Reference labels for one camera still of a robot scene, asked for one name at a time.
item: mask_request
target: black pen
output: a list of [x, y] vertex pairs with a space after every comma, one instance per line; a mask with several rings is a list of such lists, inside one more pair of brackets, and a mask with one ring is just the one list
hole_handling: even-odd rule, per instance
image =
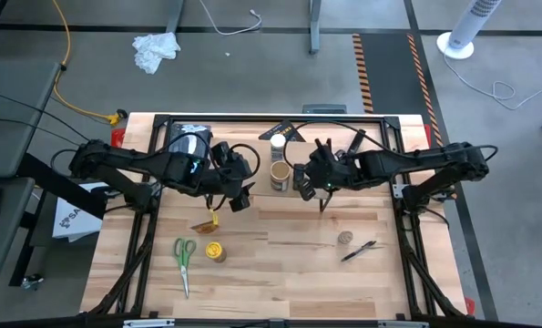
[[357, 250], [357, 251], [355, 251], [355, 252], [353, 252], [353, 253], [350, 253], [350, 254], [346, 255], [346, 256], [342, 259], [342, 261], [348, 261], [348, 260], [350, 260], [352, 257], [354, 257], [355, 255], [361, 253], [363, 250], [369, 249], [370, 247], [374, 246], [375, 243], [376, 243], [376, 241], [368, 241], [368, 242], [366, 242], [362, 247], [360, 247], [359, 250]]

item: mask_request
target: wooden table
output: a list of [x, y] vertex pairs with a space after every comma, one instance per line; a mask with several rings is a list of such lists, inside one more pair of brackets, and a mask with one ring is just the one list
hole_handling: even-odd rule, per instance
[[[123, 148], [146, 151], [153, 118], [150, 113], [131, 114]], [[399, 119], [406, 151], [428, 148], [421, 117], [404, 115]], [[215, 138], [231, 144], [237, 140], [258, 140], [275, 123], [200, 124], [211, 125]], [[379, 128], [355, 126], [381, 139]], [[301, 134], [308, 143], [289, 145], [287, 156], [292, 162], [305, 162], [309, 151], [304, 153], [299, 147], [312, 145], [315, 138], [323, 142], [332, 138], [334, 149], [347, 149], [354, 136], [349, 129], [328, 124], [310, 125], [302, 128]], [[361, 149], [377, 148], [364, 141]], [[339, 191], [321, 215], [317, 200], [305, 202], [296, 193], [282, 195], [264, 187], [269, 181], [264, 170], [270, 160], [268, 153], [260, 151], [263, 163], [254, 178], [259, 187], [251, 195], [251, 207], [237, 213], [232, 213], [228, 205], [223, 207], [219, 212], [220, 228], [210, 235], [198, 235], [189, 228], [211, 219], [203, 198], [164, 190], [143, 313], [159, 311], [160, 317], [218, 319], [369, 320], [393, 319], [396, 313], [409, 316], [389, 187]], [[248, 150], [240, 149], [240, 153], [251, 159]], [[432, 173], [419, 172], [411, 178], [413, 183], [420, 183]], [[130, 177], [140, 178], [134, 174]], [[443, 212], [438, 203], [429, 208]], [[105, 217], [82, 311], [97, 305], [122, 273], [132, 221], [130, 210], [113, 211]], [[429, 271], [454, 306], [464, 312], [465, 301], [448, 229], [430, 214], [421, 215], [421, 221]], [[353, 232], [349, 245], [337, 243], [341, 231]], [[198, 244], [189, 264], [189, 299], [185, 298], [179, 269], [171, 255], [178, 237], [192, 238]], [[344, 255], [370, 240], [377, 240], [383, 247], [340, 262]], [[210, 241], [219, 241], [227, 250], [224, 263], [206, 257], [204, 250]], [[133, 278], [128, 305], [132, 304], [136, 283]], [[415, 286], [424, 309], [418, 278]]]

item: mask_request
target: hazard stripe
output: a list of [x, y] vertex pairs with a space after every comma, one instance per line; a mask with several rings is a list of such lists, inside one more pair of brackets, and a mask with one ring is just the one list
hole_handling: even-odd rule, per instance
[[436, 145], [439, 147], [443, 146], [443, 139], [441, 138], [441, 132], [438, 128], [438, 123], [436, 122], [435, 111], [433, 110], [433, 105], [431, 104], [431, 98], [428, 94], [428, 86], [426, 85], [426, 79], [424, 78], [423, 68], [420, 64], [420, 59], [418, 57], [418, 50], [416, 50], [416, 43], [414, 42], [414, 36], [407, 34], [408, 37], [408, 46], [410, 47], [410, 52], [413, 54], [414, 67], [416, 69], [416, 74], [420, 80], [420, 87], [423, 91], [424, 104], [426, 105], [429, 119], [431, 121], [431, 126], [435, 135]]
[[353, 53], [355, 54], [355, 65], [358, 68], [358, 77], [360, 79], [360, 90], [362, 92], [363, 112], [373, 114], [372, 94], [370, 93], [370, 81], [368, 80], [368, 70], [363, 58], [362, 39], [360, 35], [352, 35]]

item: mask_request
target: floor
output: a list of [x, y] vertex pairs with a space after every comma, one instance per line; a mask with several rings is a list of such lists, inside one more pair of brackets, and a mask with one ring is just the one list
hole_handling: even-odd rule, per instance
[[[434, 86], [433, 105], [444, 142], [469, 141], [500, 147], [499, 154], [490, 162], [487, 178], [463, 184], [463, 199], [468, 205], [498, 319], [542, 324], [542, 96], [517, 111], [509, 111], [467, 88], [445, 66], [436, 49], [435, 35], [451, 29], [469, 1], [323, 0], [322, 28], [329, 33], [322, 35], [322, 49], [315, 57], [307, 52], [309, 40], [302, 29], [308, 26], [306, 0], [205, 2], [220, 26], [248, 26], [252, 20], [248, 10], [253, 8], [262, 14], [268, 29], [231, 37], [190, 33], [191, 27], [210, 27], [210, 22], [199, 2], [187, 1], [181, 21], [186, 32], [177, 34], [182, 48], [179, 57], [164, 61], [154, 76], [146, 75], [133, 64], [134, 49], [130, 44], [133, 37], [146, 33], [74, 32], [72, 58], [60, 85], [63, 96], [82, 108], [105, 114], [114, 113], [117, 108], [300, 113], [302, 105], [309, 103], [344, 104], [349, 113], [362, 113], [351, 34], [362, 34], [363, 52], [368, 60], [372, 52], [385, 51], [386, 46], [385, 42], [381, 49], [366, 45], [366, 40], [370, 40], [366, 35], [377, 32], [375, 29], [393, 32], [412, 28], [414, 33], [418, 25], [423, 30], [422, 37], [415, 34], [420, 38], [417, 45], [422, 47], [420, 60], [429, 68], [425, 72], [430, 74], [427, 84]], [[114, 26], [160, 27], [168, 19], [167, 0], [121, 0], [118, 5], [110, 0], [58, 3], [70, 24], [104, 26], [107, 31], [114, 30]], [[407, 14], [407, 8], [411, 14], [414, 10], [415, 20]], [[10, 0], [0, 24], [56, 26], [60, 21], [49, 0]], [[66, 40], [62, 32], [36, 31], [37, 26], [32, 27], [29, 31], [0, 28], [0, 59], [58, 61], [63, 57]], [[542, 89], [542, 0], [504, 0], [485, 30], [509, 36], [479, 36], [474, 55], [453, 63], [460, 74], [486, 90], [495, 80], [506, 81], [517, 88], [516, 101]], [[524, 31], [534, 31], [534, 36], [522, 36], [530, 35]], [[374, 112], [394, 111], [379, 108], [376, 99], [374, 91]], [[46, 110], [90, 138], [109, 138], [107, 127], [56, 102], [49, 102]], [[42, 119], [40, 127], [63, 135], [69, 133], [47, 118]], [[65, 146], [61, 140], [37, 133], [30, 151], [41, 159], [49, 159]], [[66, 165], [67, 159], [59, 159], [59, 168]], [[451, 236], [465, 295], [476, 300], [476, 316], [483, 318], [481, 299], [486, 300], [486, 291], [477, 291], [477, 285], [483, 282], [476, 281], [474, 271], [478, 266], [472, 265], [465, 246], [472, 236], [463, 234], [453, 202], [446, 203], [445, 211], [452, 222]], [[16, 239], [2, 276], [11, 270], [21, 245], [22, 236]], [[94, 236], [78, 245], [59, 244], [37, 254], [32, 270], [48, 277], [37, 292], [12, 290], [5, 287], [2, 278], [0, 309], [5, 304], [5, 311], [0, 310], [0, 321], [70, 315], [77, 311], [93, 250]]]

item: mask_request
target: black metal frame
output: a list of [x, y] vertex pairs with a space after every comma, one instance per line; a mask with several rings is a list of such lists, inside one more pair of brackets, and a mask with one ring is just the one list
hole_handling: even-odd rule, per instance
[[[392, 148], [398, 149], [400, 152], [404, 152], [404, 141], [402, 139], [402, 132], [400, 129], [400, 120], [398, 117], [366, 117], [366, 116], [341, 116], [341, 117], [334, 117], [334, 116], [313, 116], [313, 115], [301, 115], [301, 116], [216, 116], [216, 115], [187, 115], [187, 116], [176, 116], [176, 115], [160, 115], [157, 114], [153, 121], [153, 127], [151, 131], [151, 137], [149, 141], [149, 149], [148, 152], [152, 153], [156, 151], [157, 141], [158, 141], [158, 135], [159, 135], [159, 129], [164, 126], [164, 124], [167, 122], [167, 126], [171, 127], [175, 121], [192, 121], [192, 122], [205, 122], [205, 121], [229, 121], [229, 122], [277, 122], [282, 119], [288, 119], [293, 123], [297, 122], [306, 122], [310, 120], [337, 120], [344, 123], [363, 123], [363, 124], [377, 124], [380, 128], [381, 132], [381, 138], [383, 141], [383, 144], [390, 148], [391, 142], [388, 138], [388, 131], [390, 129], [394, 133], [394, 139], [395, 139], [395, 147], [392, 146]], [[166, 130], [165, 134], [165, 142], [169, 140], [169, 129]], [[403, 183], [409, 184], [410, 183], [410, 177], [408, 174], [402, 175], [401, 179], [403, 180]], [[390, 184], [390, 191], [391, 195], [394, 195], [392, 191], [392, 183]], [[396, 200], [393, 201], [394, 206], [394, 217], [396, 222], [396, 230], [398, 233], [398, 239], [399, 241], [402, 241], [403, 238], [405, 239], [406, 229], [404, 228], [404, 214], [401, 202]], [[140, 226], [142, 222], [143, 215], [140, 213], [136, 213], [135, 219], [133, 220], [133, 227], [131, 230], [131, 235], [129, 237], [129, 244], [128, 244], [128, 250], [127, 250], [127, 258], [125, 261], [125, 268], [126, 270], [129, 269], [129, 266], [131, 265], [131, 262], [135, 256], [133, 254], [133, 250], [137, 248], [138, 244], [138, 238], [139, 238], [139, 232], [140, 232]], [[424, 266], [424, 269], [426, 270], [426, 257], [424, 254], [424, 245], [423, 245], [423, 238], [420, 232], [419, 225], [417, 223], [418, 217], [416, 214], [411, 215], [411, 225], [412, 225], [412, 234], [414, 238], [414, 251], [416, 254], [416, 257], [418, 261], [422, 263]], [[149, 236], [149, 229], [148, 233], [146, 234], [146, 239], [150, 237], [151, 240], [154, 238], [154, 234]], [[407, 242], [400, 242], [399, 243], [401, 247], [410, 245]], [[132, 313], [141, 313], [141, 308], [143, 304], [144, 299], [144, 293], [145, 288], [147, 286], [147, 274], [148, 274], [148, 267], [150, 262], [150, 253], [151, 250], [148, 251], [148, 257], [143, 259], [143, 263], [141, 265], [141, 272], [138, 279], [138, 289], [136, 293], [135, 303], [133, 307], [131, 308]], [[406, 293], [408, 296], [408, 304], [410, 309], [411, 316], [414, 316], [415, 314], [422, 314], [422, 311], [418, 307], [417, 303], [417, 297], [416, 297], [416, 291], [414, 288], [414, 278], [412, 275], [411, 270], [411, 263], [409, 262], [407, 258], [406, 251], [401, 251], [401, 261], [404, 271], [404, 282], [406, 287]], [[117, 304], [117, 312], [123, 313], [127, 307], [127, 298], [128, 298], [128, 285], [129, 283], [126, 282], [125, 287], [123, 288], [122, 292], [120, 293], [118, 297], [118, 304]], [[433, 298], [433, 295], [429, 288], [426, 286], [423, 280], [423, 289], [424, 289], [424, 297], [425, 297], [425, 304], [426, 304], [426, 312], [428, 314], [436, 315], [436, 309], [435, 309], [435, 301]], [[234, 321], [228, 321], [228, 323], [236, 324]]]
[[[397, 149], [400, 152], [404, 152], [404, 142], [402, 139], [402, 132], [400, 127], [400, 121], [398, 117], [366, 117], [366, 116], [322, 116], [322, 115], [297, 115], [297, 116], [261, 116], [261, 115], [240, 115], [240, 116], [217, 116], [217, 115], [156, 115], [153, 121], [153, 129], [151, 131], [151, 137], [149, 142], [148, 152], [156, 151], [159, 129], [168, 122], [168, 126], [171, 127], [174, 121], [191, 121], [191, 122], [278, 122], [283, 119], [288, 119], [291, 122], [305, 122], [310, 120], [337, 120], [343, 123], [362, 123], [362, 124], [377, 124], [380, 127], [381, 137], [383, 144], [391, 149]], [[391, 145], [391, 140], [388, 138], [388, 132], [392, 131], [396, 146]], [[166, 131], [165, 140], [169, 140], [169, 130]], [[403, 183], [410, 183], [408, 175], [402, 175], [400, 177]], [[404, 228], [404, 212], [402, 203], [394, 199], [393, 183], [390, 183], [391, 197], [393, 198], [394, 207], [394, 219], [396, 223], [396, 231], [399, 241], [401, 262], [404, 272], [404, 283], [407, 294], [407, 301], [409, 305], [409, 311], [412, 321], [430, 323], [432, 327], [529, 327], [528, 325], [519, 325], [513, 323], [498, 323], [488, 322], [482, 320], [476, 320], [472, 317], [460, 314], [447, 299], [443, 296], [442, 292], [435, 284], [433, 279], [427, 272], [423, 239], [418, 228], [417, 215], [410, 216], [410, 222], [412, 229], [408, 230]], [[129, 245], [127, 258], [125, 263], [125, 269], [123, 273], [116, 281], [115, 285], [111, 288], [110, 292], [105, 295], [103, 300], [88, 313], [81, 313], [73, 317], [64, 318], [50, 318], [40, 319], [33, 321], [20, 321], [20, 322], [8, 322], [0, 323], [0, 327], [122, 327], [125, 320], [134, 320], [141, 317], [143, 301], [145, 298], [145, 290], [147, 287], [148, 270], [151, 261], [151, 251], [153, 248], [153, 241], [155, 238], [155, 231], [157, 227], [157, 219], [159, 215], [159, 206], [154, 210], [147, 213], [149, 215], [148, 228], [141, 246], [137, 251], [138, 238], [140, 233], [140, 227], [143, 220], [143, 216], [146, 213], [137, 212], [135, 219], [133, 220], [133, 226], [131, 235], [129, 237]], [[414, 249], [408, 242], [406, 233], [410, 231], [414, 238]], [[138, 278], [137, 292], [135, 295], [135, 301], [130, 312], [125, 313], [127, 307], [128, 288], [130, 279], [134, 272], [139, 268], [140, 275]], [[422, 313], [417, 303], [417, 295], [414, 289], [414, 277], [412, 274], [412, 268], [416, 270], [420, 278], [422, 279], [424, 288], [424, 297], [426, 304], [426, 313]], [[440, 302], [438, 305], [444, 312], [449, 314], [446, 317], [437, 316], [435, 314], [435, 300], [445, 301]], [[108, 314], [112, 305], [118, 301], [117, 313]], [[157, 313], [151, 313], [149, 317], [156, 317]], [[403, 321], [404, 314], [398, 313], [396, 320]], [[362, 327], [379, 327], [386, 326], [386, 321], [375, 320], [285, 320], [281, 321], [279, 325], [282, 327], [287, 326], [300, 326], [309, 327], [317, 325], [330, 325], [330, 326], [362, 326]], [[260, 325], [261, 322], [254, 322], [249, 320], [212, 320], [212, 319], [175, 319], [175, 324], [181, 325], [240, 325], [245, 327], [250, 325]]]
[[46, 199], [46, 191], [42, 191], [42, 196], [40, 196], [40, 201], [37, 203], [36, 213], [32, 214], [29, 212], [24, 212], [24, 216], [19, 223], [21, 228], [27, 229], [27, 235], [24, 239], [24, 244], [22, 245], [22, 250], [17, 256], [17, 261], [15, 262], [14, 272], [12, 273], [11, 278], [9, 279], [8, 286], [19, 287], [22, 285], [22, 281], [26, 276], [27, 266], [32, 259], [32, 253], [34, 252], [34, 246], [30, 245], [32, 240], [32, 234], [36, 227], [37, 218], [42, 212], [42, 207], [44, 206], [44, 201]]

